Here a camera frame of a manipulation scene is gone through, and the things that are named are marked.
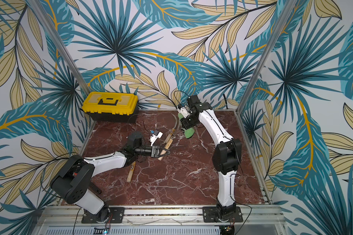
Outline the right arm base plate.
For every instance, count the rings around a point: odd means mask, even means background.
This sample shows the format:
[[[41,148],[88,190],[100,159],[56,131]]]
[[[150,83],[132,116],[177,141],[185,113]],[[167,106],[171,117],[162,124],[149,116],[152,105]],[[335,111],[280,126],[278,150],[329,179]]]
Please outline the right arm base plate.
[[[219,208],[202,207],[204,223],[243,222],[241,209],[234,206]]]

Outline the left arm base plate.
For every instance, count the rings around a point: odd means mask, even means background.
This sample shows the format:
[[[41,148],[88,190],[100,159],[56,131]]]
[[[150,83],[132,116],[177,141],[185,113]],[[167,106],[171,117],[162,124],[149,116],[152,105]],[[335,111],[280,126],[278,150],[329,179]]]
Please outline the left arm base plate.
[[[124,207],[104,206],[97,214],[84,210],[82,224],[120,224],[123,221]]]

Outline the sickle labelled handle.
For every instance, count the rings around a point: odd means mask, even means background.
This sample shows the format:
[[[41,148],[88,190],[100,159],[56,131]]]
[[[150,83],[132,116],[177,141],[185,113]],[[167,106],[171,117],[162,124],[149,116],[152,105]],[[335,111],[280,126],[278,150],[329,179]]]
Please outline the sickle labelled handle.
[[[173,134],[175,133],[175,130],[177,128],[177,124],[178,124],[178,118],[176,117],[176,115],[172,114],[172,116],[174,117],[175,120],[175,124],[174,127],[170,130],[170,132],[168,133],[164,143],[166,144],[173,136]]]

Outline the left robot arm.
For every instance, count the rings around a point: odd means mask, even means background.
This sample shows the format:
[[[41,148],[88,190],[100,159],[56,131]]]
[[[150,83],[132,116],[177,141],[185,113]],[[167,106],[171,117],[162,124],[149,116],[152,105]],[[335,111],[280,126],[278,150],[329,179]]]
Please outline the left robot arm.
[[[91,179],[103,172],[130,166],[139,156],[161,158],[169,154],[170,150],[166,148],[144,144],[142,133],[133,132],[127,143],[111,154],[86,158],[77,154],[70,157],[50,181],[50,187],[68,204],[78,205],[102,222],[109,217],[110,209],[89,190]]]

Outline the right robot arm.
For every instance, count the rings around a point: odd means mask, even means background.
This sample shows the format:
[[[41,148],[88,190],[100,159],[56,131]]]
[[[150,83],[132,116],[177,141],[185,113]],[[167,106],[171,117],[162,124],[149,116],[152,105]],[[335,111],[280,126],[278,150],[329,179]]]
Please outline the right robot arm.
[[[177,110],[182,115],[182,128],[188,130],[202,124],[210,134],[215,144],[212,162],[219,176],[217,208],[222,212],[235,210],[234,179],[241,163],[241,141],[224,129],[211,105],[196,95],[189,96],[187,105],[180,104]]]

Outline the green rag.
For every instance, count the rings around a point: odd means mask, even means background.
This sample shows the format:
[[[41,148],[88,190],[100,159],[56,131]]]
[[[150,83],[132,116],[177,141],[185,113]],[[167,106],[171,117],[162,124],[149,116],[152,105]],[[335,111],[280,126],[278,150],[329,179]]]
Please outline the green rag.
[[[181,120],[182,117],[183,117],[183,116],[178,113],[179,121]],[[194,135],[194,133],[195,133],[194,127],[193,127],[193,128],[190,128],[190,129],[184,129],[184,128],[182,128],[182,126],[181,126],[181,130],[183,130],[186,139],[190,139],[190,138]]]

